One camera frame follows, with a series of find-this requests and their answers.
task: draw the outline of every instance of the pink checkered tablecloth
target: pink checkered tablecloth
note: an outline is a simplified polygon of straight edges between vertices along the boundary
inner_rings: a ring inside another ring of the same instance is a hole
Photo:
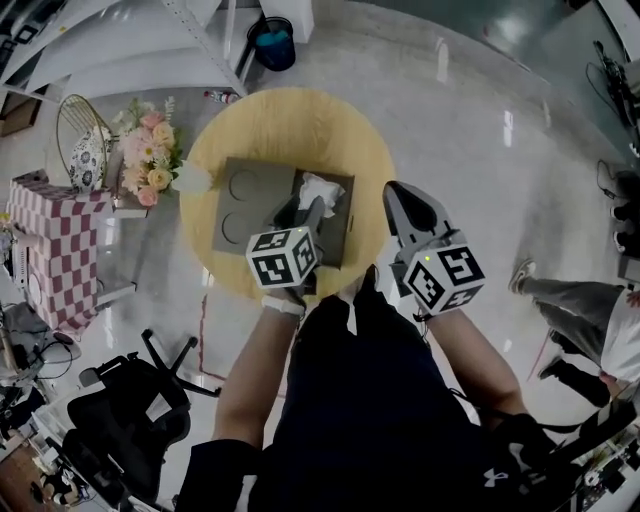
[[[29,279],[37,279],[41,300],[29,302],[52,329],[81,333],[97,315],[97,227],[113,212],[111,194],[78,195],[38,171],[11,182],[7,211],[18,228],[39,237],[29,247]]]

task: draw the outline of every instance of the desk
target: desk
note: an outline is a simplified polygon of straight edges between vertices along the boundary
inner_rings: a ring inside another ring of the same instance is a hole
[[[218,283],[258,298],[262,292],[245,258],[212,250],[217,187],[230,156],[355,176],[343,265],[317,270],[318,298],[338,292],[375,262],[389,236],[382,191],[395,171],[384,140],[354,107],[311,89],[262,91],[214,118],[191,149],[189,162],[209,171],[214,187],[206,194],[181,194],[187,239]]]

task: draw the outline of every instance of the small bottle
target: small bottle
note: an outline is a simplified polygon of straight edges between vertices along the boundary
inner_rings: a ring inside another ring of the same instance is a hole
[[[235,103],[240,99],[240,96],[234,92],[205,91],[204,96],[205,98],[210,98],[216,103],[226,103],[227,105]]]

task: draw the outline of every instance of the white shelf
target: white shelf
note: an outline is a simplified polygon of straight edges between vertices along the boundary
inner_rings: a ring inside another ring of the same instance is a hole
[[[260,9],[238,9],[231,38],[229,66],[235,70],[244,53],[246,34],[261,15]],[[222,54],[226,11],[219,11],[210,25],[210,35]],[[86,98],[130,91],[172,87],[228,87],[222,71],[200,48],[165,50],[128,57],[93,66],[75,73],[64,95],[80,94]]]
[[[237,9],[236,27],[245,26],[246,19],[257,20],[256,12],[261,10]],[[226,11],[214,14],[206,28],[210,38],[222,40],[225,20]],[[158,0],[131,1],[126,9],[91,18],[64,39],[49,45],[31,76],[27,90],[34,91],[64,76],[113,61],[196,47],[195,39],[186,30],[181,30]]]
[[[0,81],[5,83],[29,59],[35,57],[47,45],[83,22],[119,0],[69,0],[57,17],[47,25],[33,41],[26,45],[18,45],[7,64]]]
[[[198,23],[206,27],[221,3],[222,0],[187,0],[187,7],[196,17]]]

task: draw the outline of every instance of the metal pole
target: metal pole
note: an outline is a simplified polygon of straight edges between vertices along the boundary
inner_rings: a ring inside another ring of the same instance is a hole
[[[204,50],[205,55],[209,58],[213,64],[215,64],[225,78],[229,81],[233,90],[240,96],[247,95],[247,89],[240,81],[235,71],[231,69],[229,63],[221,58],[221,51],[216,48],[216,45],[211,41],[205,29],[198,23],[196,17],[186,6],[185,0],[160,0],[162,4],[167,8],[171,16],[180,21],[180,24],[186,29],[191,37],[198,43],[198,45]]]

